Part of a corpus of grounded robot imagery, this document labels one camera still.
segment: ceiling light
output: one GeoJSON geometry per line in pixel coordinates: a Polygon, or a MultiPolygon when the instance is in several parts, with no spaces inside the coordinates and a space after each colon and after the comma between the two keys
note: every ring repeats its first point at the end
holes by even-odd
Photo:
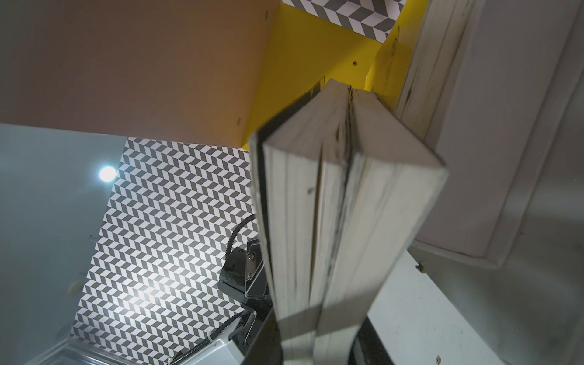
{"type": "Polygon", "coordinates": [[[104,167],[99,172],[99,178],[105,182],[110,182],[116,178],[116,169],[111,166],[104,167]]]}

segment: black cable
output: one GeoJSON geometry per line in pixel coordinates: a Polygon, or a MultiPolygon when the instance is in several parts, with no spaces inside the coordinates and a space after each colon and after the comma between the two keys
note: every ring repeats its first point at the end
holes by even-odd
{"type": "Polygon", "coordinates": [[[202,349],[204,349],[205,346],[207,346],[208,344],[210,344],[212,340],[214,340],[215,338],[217,338],[217,336],[220,335],[221,332],[223,332],[225,330],[225,328],[227,328],[234,320],[236,320],[237,318],[239,318],[245,312],[246,311],[242,311],[242,312],[236,313],[235,315],[229,317],[228,320],[226,320],[225,322],[223,322],[219,327],[217,327],[213,332],[211,332],[211,335],[209,335],[208,338],[205,338],[200,343],[198,343],[197,346],[193,347],[192,349],[188,350],[187,352],[185,352],[184,354],[180,355],[176,359],[172,360],[169,365],[178,365],[182,361],[186,360],[187,358],[193,356],[197,352],[199,352],[202,349]]]}
{"type": "Polygon", "coordinates": [[[243,228],[247,223],[253,221],[255,219],[255,214],[250,214],[244,218],[238,225],[235,226],[235,229],[231,233],[229,237],[229,241],[227,241],[227,246],[225,247],[225,259],[227,260],[227,256],[231,253],[231,248],[233,247],[233,243],[235,243],[235,239],[237,238],[237,233],[243,228]]]}

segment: geometric pattern wallpaper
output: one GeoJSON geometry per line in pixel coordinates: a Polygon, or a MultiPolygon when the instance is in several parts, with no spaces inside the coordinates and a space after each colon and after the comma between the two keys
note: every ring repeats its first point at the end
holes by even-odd
{"type": "Polygon", "coordinates": [[[244,150],[128,138],[72,336],[162,365],[241,311],[217,281],[250,185],[244,150]]]}
{"type": "Polygon", "coordinates": [[[381,43],[398,19],[406,0],[282,0],[381,43]]]}

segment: yellow panel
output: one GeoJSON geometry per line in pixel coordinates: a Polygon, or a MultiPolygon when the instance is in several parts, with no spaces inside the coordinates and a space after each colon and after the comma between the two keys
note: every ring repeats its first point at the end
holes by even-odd
{"type": "Polygon", "coordinates": [[[244,148],[251,132],[323,76],[363,89],[380,47],[352,30],[280,4],[245,127],[244,148]]]}
{"type": "Polygon", "coordinates": [[[428,0],[408,0],[367,75],[365,90],[375,92],[391,111],[404,84],[427,6],[428,0]]]}

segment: open book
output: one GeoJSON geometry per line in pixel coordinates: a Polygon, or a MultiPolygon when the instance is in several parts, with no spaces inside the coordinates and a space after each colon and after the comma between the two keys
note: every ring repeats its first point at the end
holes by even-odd
{"type": "Polygon", "coordinates": [[[249,139],[287,364],[342,364],[446,180],[375,94],[321,80],[249,139]]]}

